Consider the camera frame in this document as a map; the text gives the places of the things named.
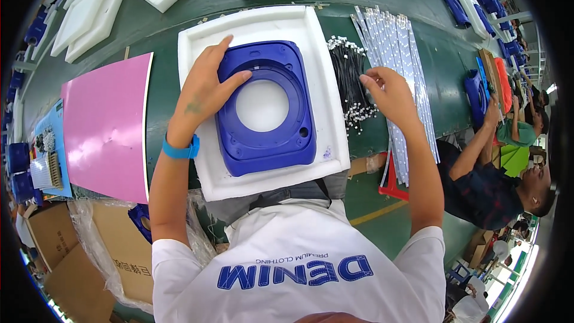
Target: blue wristwatch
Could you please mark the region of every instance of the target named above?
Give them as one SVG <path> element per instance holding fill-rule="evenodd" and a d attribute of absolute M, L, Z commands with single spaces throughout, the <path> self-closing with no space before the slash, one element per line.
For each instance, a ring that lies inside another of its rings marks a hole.
<path fill-rule="evenodd" d="M 199 138 L 196 134 L 193 134 L 193 139 L 191 140 L 191 144 L 188 148 L 175 148 L 171 146 L 168 143 L 168 140 L 166 140 L 167 137 L 168 134 L 166 133 L 164 136 L 164 144 L 161 149 L 169 157 L 173 159 L 193 159 L 197 156 L 197 152 L 199 151 Z"/>

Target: cable bundle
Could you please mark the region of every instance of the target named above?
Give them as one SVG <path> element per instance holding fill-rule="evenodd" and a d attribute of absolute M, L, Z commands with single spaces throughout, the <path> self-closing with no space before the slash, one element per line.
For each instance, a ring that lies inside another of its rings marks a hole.
<path fill-rule="evenodd" d="M 335 38 L 334 35 L 327 42 L 327 47 L 333 61 L 347 131 L 353 128 L 360 135 L 363 131 L 361 122 L 376 118 L 379 111 L 376 104 L 369 102 L 367 91 L 359 80 L 363 73 L 365 49 L 347 41 L 346 37 Z"/>

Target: plaid shirt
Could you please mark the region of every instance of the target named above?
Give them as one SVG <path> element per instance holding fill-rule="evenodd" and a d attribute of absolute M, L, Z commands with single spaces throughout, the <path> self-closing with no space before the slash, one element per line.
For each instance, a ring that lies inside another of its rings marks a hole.
<path fill-rule="evenodd" d="M 520 178 L 506 176 L 505 169 L 497 169 L 492 163 L 477 163 L 472 171 L 453 181 L 448 173 L 460 151 L 444 141 L 437 141 L 437 146 L 445 211 L 488 230 L 503 228 L 524 212 L 516 192 Z"/>

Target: orange bag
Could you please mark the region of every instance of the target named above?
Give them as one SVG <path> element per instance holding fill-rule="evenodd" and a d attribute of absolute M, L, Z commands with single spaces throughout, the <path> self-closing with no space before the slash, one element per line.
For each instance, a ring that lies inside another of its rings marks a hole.
<path fill-rule="evenodd" d="M 500 78 L 500 88 L 502 93 L 498 93 L 502 100 L 502 112 L 507 113 L 512 107 L 512 90 L 510 89 L 510 84 L 508 83 L 508 77 L 506 76 L 506 66 L 504 60 L 501 58 L 494 58 L 494 62 L 497 65 L 498 77 Z"/>

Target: yellow floor line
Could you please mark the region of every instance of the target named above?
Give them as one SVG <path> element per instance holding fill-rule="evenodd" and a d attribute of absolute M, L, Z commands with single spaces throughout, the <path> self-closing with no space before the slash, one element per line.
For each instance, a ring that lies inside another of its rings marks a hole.
<path fill-rule="evenodd" d="M 371 212 L 369 214 L 365 214 L 364 216 L 358 217 L 354 220 L 349 221 L 349 223 L 351 223 L 351 226 L 356 226 L 362 223 L 365 223 L 367 221 L 370 221 L 372 219 L 376 219 L 379 216 L 382 216 L 386 213 L 389 213 L 391 211 L 396 210 L 397 208 L 403 207 L 405 204 L 408 204 L 408 201 L 398 201 L 397 203 L 394 203 L 390 206 L 386 206 L 385 208 L 382 208 L 380 210 L 377 210 L 375 212 Z"/>

